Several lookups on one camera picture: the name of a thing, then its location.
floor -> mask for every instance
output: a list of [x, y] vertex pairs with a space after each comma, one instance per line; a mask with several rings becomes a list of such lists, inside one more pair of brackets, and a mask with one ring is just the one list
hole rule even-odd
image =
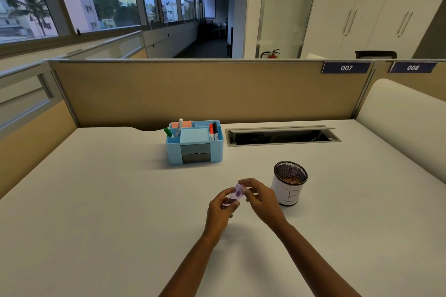
[[196, 41], [178, 54], [176, 58], [228, 58], [226, 45], [226, 39]]

green marker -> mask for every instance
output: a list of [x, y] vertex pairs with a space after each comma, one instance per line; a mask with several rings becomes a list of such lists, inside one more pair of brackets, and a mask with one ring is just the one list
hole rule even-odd
[[164, 128], [164, 131], [165, 131], [165, 133], [167, 134], [168, 137], [173, 137], [174, 136], [169, 128]]

pen holder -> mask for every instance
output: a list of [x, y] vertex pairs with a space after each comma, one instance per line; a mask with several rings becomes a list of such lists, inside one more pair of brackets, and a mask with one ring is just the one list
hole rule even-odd
[[[209, 124], [217, 123], [219, 139], [211, 141]], [[172, 134], [177, 129], [169, 125]], [[166, 138], [167, 155], [171, 165], [221, 162], [223, 160], [223, 132], [220, 121], [192, 121], [192, 127], [181, 129], [179, 137]]]

door handle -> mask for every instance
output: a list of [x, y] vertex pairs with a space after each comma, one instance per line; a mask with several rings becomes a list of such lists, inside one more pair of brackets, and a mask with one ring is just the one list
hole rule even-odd
[[409, 14], [409, 12], [407, 12], [407, 13], [405, 14], [404, 19], [403, 19], [403, 22], [401, 23], [400, 27], [398, 28], [397, 35], [400, 34], [401, 28], [403, 27], [403, 24], [404, 24], [404, 22], [406, 21], [406, 18], [407, 18], [407, 15], [408, 15], [408, 14]]
[[351, 27], [353, 26], [354, 18], [356, 17], [356, 12], [358, 12], [358, 10], [356, 10], [353, 14], [353, 19], [351, 20], [350, 28], [348, 29], [347, 35], [350, 34]]
[[350, 10], [350, 12], [348, 13], [347, 22], [345, 23], [344, 30], [342, 31], [343, 34], [345, 33], [345, 30], [347, 29], [348, 21], [350, 20], [350, 16], [351, 16], [351, 12], [352, 11], [353, 10]]
[[412, 16], [413, 16], [413, 12], [410, 13], [409, 20], [407, 21], [406, 26], [404, 26], [403, 31], [401, 32], [401, 35], [404, 34], [404, 31], [406, 30], [406, 27], [407, 27], [407, 25], [409, 24], [409, 21], [410, 21], [410, 19], [412, 18]]

white desk surface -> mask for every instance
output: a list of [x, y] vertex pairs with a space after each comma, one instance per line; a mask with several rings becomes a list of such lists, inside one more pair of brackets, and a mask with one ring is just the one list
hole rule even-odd
[[[446, 296], [446, 185], [354, 120], [336, 143], [227, 147], [170, 166], [163, 131], [76, 130], [0, 201], [1, 296], [157, 296], [201, 235], [208, 203], [278, 161], [309, 174], [288, 220], [363, 296]], [[198, 296], [312, 296], [243, 200]]]

